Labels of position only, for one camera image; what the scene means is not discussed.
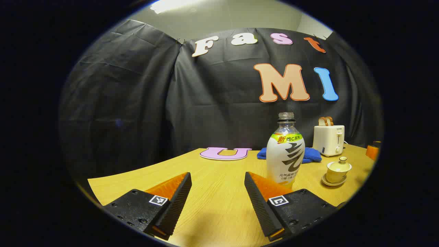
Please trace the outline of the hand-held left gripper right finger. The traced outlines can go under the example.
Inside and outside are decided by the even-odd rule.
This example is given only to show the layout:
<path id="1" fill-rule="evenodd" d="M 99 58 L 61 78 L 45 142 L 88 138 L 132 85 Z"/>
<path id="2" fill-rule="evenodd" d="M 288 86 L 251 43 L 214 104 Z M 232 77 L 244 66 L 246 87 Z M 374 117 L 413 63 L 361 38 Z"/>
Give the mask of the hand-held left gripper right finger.
<path id="1" fill-rule="evenodd" d="M 307 189 L 293 192 L 253 172 L 246 172 L 244 185 L 269 241 L 298 236 L 338 210 Z"/>

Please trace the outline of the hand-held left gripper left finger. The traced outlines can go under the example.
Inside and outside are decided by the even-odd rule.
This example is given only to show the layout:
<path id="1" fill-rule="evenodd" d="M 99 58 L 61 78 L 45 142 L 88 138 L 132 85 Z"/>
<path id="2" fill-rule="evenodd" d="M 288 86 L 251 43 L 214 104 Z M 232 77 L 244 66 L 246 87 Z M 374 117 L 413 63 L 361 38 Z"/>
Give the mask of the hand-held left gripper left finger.
<path id="1" fill-rule="evenodd" d="M 168 240 L 191 186 L 191 173 L 185 172 L 145 191 L 132 189 L 103 207 L 132 228 Z"/>

